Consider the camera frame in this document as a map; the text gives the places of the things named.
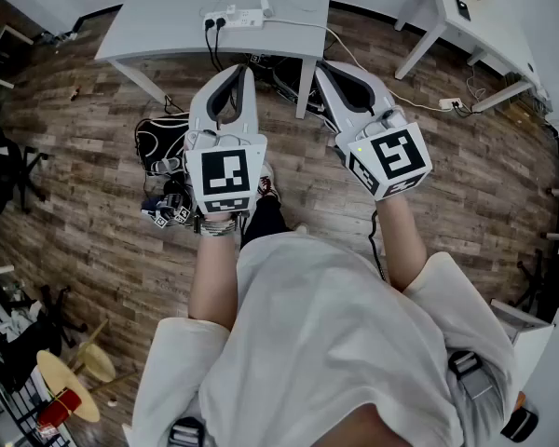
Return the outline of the black backpack with white lines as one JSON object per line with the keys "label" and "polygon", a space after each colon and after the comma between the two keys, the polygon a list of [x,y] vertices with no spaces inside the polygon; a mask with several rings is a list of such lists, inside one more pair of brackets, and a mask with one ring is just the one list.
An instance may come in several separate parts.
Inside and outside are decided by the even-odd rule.
{"label": "black backpack with white lines", "polygon": [[148,176],[184,172],[184,136],[189,113],[143,119],[135,128],[138,157]]}

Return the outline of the person's black trouser leg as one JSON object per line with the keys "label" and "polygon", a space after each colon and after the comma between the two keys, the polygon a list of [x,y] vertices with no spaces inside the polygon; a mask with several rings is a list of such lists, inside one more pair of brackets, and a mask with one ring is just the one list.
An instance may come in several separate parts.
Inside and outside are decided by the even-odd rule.
{"label": "person's black trouser leg", "polygon": [[249,242],[259,237],[290,232],[291,229],[285,223],[280,209],[280,200],[276,196],[266,195],[259,198],[241,237],[240,247],[243,249]]}

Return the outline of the white table leg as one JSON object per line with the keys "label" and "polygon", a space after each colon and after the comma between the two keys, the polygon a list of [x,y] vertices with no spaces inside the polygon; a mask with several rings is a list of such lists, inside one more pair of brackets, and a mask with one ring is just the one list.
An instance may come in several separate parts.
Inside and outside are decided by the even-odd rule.
{"label": "white table leg", "polygon": [[167,103],[168,95],[143,72],[118,60],[110,59],[108,62],[155,101],[163,105]]}
{"label": "white table leg", "polygon": [[302,59],[299,89],[298,89],[298,96],[297,96],[297,103],[296,103],[296,112],[295,112],[295,117],[297,119],[305,118],[309,92],[315,74],[316,64],[317,64],[317,60],[314,58]]}

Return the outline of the small yellow round stool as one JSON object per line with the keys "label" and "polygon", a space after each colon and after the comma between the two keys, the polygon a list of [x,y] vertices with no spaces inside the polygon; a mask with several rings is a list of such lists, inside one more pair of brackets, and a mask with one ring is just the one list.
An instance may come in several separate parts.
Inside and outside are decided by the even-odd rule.
{"label": "small yellow round stool", "polygon": [[78,353],[80,365],[75,374],[88,372],[96,379],[109,383],[116,378],[116,368],[109,355],[94,343],[83,342]]}

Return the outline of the person's white sneaker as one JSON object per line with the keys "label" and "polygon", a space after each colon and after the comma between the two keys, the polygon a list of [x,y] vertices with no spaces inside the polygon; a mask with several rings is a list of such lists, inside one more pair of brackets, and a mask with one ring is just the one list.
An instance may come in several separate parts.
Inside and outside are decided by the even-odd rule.
{"label": "person's white sneaker", "polygon": [[261,169],[261,174],[259,178],[259,183],[257,186],[257,197],[262,198],[264,196],[272,196],[275,199],[280,199],[280,195],[276,190],[274,184],[274,171],[270,164],[265,162]]}

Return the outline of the person's left forearm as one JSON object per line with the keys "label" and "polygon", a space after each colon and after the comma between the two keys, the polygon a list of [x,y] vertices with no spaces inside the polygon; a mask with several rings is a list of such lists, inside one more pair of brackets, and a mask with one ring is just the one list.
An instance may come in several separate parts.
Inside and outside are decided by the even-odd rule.
{"label": "person's left forearm", "polygon": [[232,331],[238,313],[235,239],[202,237],[198,243],[188,317],[206,320]]}

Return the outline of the white drawer cabinet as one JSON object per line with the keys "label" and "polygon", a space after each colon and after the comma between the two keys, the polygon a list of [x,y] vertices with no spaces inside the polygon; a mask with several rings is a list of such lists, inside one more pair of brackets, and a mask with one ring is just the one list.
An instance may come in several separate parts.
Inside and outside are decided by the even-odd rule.
{"label": "white drawer cabinet", "polygon": [[524,388],[549,343],[555,325],[496,299],[490,301],[490,307],[511,340],[520,388]]}

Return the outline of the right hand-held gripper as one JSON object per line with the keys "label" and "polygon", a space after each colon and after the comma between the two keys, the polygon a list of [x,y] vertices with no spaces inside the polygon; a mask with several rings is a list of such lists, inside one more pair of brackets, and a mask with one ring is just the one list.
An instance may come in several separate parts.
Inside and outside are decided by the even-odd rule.
{"label": "right hand-held gripper", "polygon": [[345,167],[373,200],[410,190],[432,171],[418,124],[407,122],[400,107],[389,109],[395,102],[380,78],[350,63],[327,61],[317,64],[315,82],[330,120],[344,131],[335,141]]}

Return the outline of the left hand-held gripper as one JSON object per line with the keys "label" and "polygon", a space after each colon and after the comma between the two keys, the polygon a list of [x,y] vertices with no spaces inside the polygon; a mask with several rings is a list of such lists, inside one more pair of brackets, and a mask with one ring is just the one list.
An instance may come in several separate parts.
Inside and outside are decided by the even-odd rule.
{"label": "left hand-held gripper", "polygon": [[205,214],[244,212],[255,205],[266,154],[266,137],[256,133],[254,74],[243,64],[211,78],[193,97],[191,129],[185,137],[185,166],[194,197]]}

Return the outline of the red bucket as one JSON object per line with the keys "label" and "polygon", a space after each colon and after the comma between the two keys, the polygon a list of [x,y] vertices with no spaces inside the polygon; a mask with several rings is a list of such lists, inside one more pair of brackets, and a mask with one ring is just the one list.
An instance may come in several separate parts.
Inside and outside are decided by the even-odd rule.
{"label": "red bucket", "polygon": [[37,416],[37,430],[42,435],[55,431],[81,403],[80,397],[73,390],[65,388]]}

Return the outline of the white side table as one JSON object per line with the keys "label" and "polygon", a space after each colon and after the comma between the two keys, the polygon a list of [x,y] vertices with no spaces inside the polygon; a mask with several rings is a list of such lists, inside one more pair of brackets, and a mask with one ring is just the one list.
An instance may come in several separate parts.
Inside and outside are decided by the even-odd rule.
{"label": "white side table", "polygon": [[[422,1],[406,0],[394,25],[395,30],[400,31],[414,17]],[[520,76],[519,81],[475,103],[471,107],[474,113],[481,113],[530,89],[535,90],[544,101],[550,99],[541,84],[525,34],[505,0],[461,0],[469,8],[471,21],[458,14],[456,0],[434,1],[437,7],[436,20],[397,68],[396,79],[404,79],[442,34],[448,29],[454,29],[475,44],[474,51],[467,60],[468,65],[491,56]]]}

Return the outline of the black office chair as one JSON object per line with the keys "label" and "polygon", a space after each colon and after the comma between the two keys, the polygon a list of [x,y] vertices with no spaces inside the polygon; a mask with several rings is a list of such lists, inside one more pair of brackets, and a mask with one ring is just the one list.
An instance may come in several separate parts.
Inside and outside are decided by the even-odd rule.
{"label": "black office chair", "polygon": [[24,151],[4,134],[0,127],[0,214],[7,204],[14,199],[15,189],[20,194],[20,209],[23,213],[30,210],[26,204],[26,194],[31,191],[40,202],[46,201],[46,195],[32,182],[30,174],[40,160],[48,160],[49,155],[37,152],[26,146]]}
{"label": "black office chair", "polygon": [[0,383],[8,394],[24,387],[36,366],[36,355],[40,350],[47,350],[58,357],[61,354],[61,341],[69,348],[76,345],[76,341],[67,336],[66,329],[79,333],[88,330],[85,323],[76,326],[63,316],[64,294],[70,290],[70,286],[61,289],[53,303],[50,287],[43,286],[40,291],[46,310],[40,310],[34,323],[1,347]]}
{"label": "black office chair", "polygon": [[517,262],[517,268],[528,280],[528,288],[516,302],[511,303],[511,306],[529,313],[533,305],[537,304],[535,317],[552,323],[559,311],[559,254],[551,258],[546,273],[542,271],[542,250],[536,249],[535,257],[534,273],[530,273],[522,261]]}

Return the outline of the spare hand-held gripper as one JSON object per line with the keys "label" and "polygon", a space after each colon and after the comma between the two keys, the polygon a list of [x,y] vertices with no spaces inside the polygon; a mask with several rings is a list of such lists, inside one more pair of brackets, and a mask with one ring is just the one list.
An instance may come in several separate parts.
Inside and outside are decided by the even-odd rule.
{"label": "spare hand-held gripper", "polygon": [[141,214],[149,217],[158,228],[192,225],[196,208],[192,186],[169,180],[163,190],[163,195],[143,202]]}

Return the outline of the white power strip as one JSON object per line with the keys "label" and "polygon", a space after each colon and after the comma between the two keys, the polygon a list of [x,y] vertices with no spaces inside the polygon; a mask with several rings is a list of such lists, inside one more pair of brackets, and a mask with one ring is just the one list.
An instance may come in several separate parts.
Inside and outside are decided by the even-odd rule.
{"label": "white power strip", "polygon": [[225,19],[223,29],[228,31],[235,30],[261,30],[264,25],[264,16],[262,9],[237,9],[237,18],[234,21],[228,21],[225,16],[226,11],[217,11],[206,13],[205,19],[212,19],[214,23],[220,17]]}

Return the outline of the large yellow round stool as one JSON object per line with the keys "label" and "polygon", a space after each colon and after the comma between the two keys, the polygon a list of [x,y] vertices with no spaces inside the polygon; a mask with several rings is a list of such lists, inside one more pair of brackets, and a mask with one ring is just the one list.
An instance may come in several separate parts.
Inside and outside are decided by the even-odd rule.
{"label": "large yellow round stool", "polygon": [[38,370],[52,394],[59,394],[65,388],[72,390],[81,401],[74,414],[91,423],[100,421],[101,416],[95,400],[66,363],[46,350],[37,352],[36,361]]}

